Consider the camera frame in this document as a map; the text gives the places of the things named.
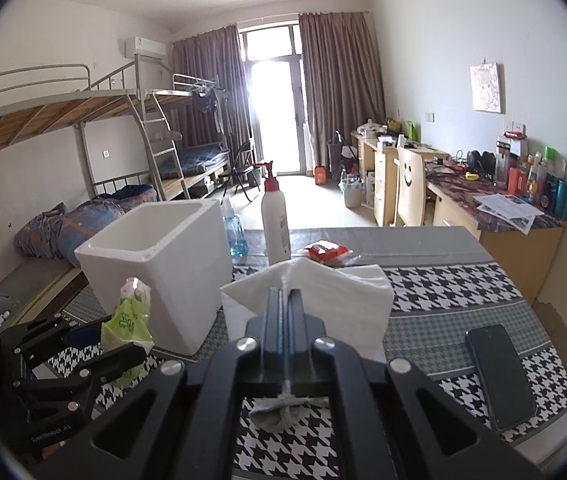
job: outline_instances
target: wooden chair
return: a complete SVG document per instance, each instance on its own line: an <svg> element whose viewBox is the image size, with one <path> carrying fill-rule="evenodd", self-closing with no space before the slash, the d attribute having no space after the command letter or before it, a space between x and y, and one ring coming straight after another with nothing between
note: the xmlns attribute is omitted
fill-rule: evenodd
<svg viewBox="0 0 567 480"><path fill-rule="evenodd" d="M404 225L409 227L424 225L424 223L432 225L432 216L428 214L426 204L427 183L423 158L419 153L405 148L398 148L397 152L399 153L397 216Z"/></svg>

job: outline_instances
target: houndstooth tablecloth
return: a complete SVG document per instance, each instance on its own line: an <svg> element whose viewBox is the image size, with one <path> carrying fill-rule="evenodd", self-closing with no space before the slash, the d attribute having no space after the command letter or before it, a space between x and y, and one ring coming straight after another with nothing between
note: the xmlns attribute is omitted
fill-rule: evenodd
<svg viewBox="0 0 567 480"><path fill-rule="evenodd" d="M248 234L251 251L247 258L235 264L234 280L267 265L262 232ZM510 278L465 230L300 230L292 232L291 238L293 251L312 241L329 239L360 253L361 264L380 264L395 290L383 338L387 360L402 356L412 361L487 427L490 427L487 405L465 345L465 332L502 324L521 357L537 400L535 416L501 434L506 442L523 448L521 444L526 440L551 431L551 426L562 418L567 420L567 374L557 351ZM86 304L91 301L86 298L91 293L89 289L82 293L80 312L84 317L90 311ZM92 319L102 315L98 303L96 305ZM90 320L79 318L73 304L65 313L73 319ZM208 338L193 359L208 358L226 342L225 318L220 311ZM51 359L49 366L55 373L66 376L79 362L99 352L98 347L83 351L70 349ZM151 354L141 379L160 363L161 358ZM97 407L108 409L123 394L116 386L106 384L97 398ZM252 402L253 399L244 399L242 405L235 475L298 479L339 477L329 409L305 408L294 428L270 434L254 427L248 418ZM562 433L567 432L563 426L565 424L557 424ZM556 440L566 438L567 434L554 436ZM541 444L534 443L532 457L545 457L554 451L545 442L548 439L537 440Z"/></svg>

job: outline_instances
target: wooden desk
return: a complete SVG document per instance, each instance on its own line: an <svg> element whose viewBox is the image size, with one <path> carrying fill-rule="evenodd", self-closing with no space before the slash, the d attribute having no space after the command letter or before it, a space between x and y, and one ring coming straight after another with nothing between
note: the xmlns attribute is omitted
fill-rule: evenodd
<svg viewBox="0 0 567 480"><path fill-rule="evenodd" d="M469 182L461 174L426 178L427 188L436 194L433 225L465 227L532 304L557 252L561 222L547 214L537 216L530 233L524 235L507 222L477 210L472 197L495 193L491 182Z"/></svg>
<svg viewBox="0 0 567 480"><path fill-rule="evenodd" d="M364 139L360 134L351 133L353 142L358 145L359 174L365 182L366 173L374 171L374 217L379 227L394 224L397 206L397 166L393 160L397 156L397 148L377 149L377 139ZM448 153L435 150L429 146L411 148L411 152L419 153L424 159L448 158Z"/></svg>

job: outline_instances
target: headphones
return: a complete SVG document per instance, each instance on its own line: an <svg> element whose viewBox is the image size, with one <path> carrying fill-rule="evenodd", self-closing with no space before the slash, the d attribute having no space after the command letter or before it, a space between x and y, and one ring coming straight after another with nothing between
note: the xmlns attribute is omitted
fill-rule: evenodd
<svg viewBox="0 0 567 480"><path fill-rule="evenodd" d="M483 152L480 155L477 150L472 150L466 155L466 165L468 166L468 172L492 178L495 175L497 159L492 152Z"/></svg>

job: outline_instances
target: red pump cap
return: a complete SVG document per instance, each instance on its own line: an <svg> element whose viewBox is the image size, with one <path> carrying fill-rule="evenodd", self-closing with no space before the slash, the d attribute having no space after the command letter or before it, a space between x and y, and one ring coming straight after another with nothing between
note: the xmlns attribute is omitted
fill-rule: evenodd
<svg viewBox="0 0 567 480"><path fill-rule="evenodd" d="M266 191L279 191L279 183L277 182L277 177L273 175L273 161L264 162L266 171L268 175L266 176L266 182L264 183L264 189Z"/></svg>

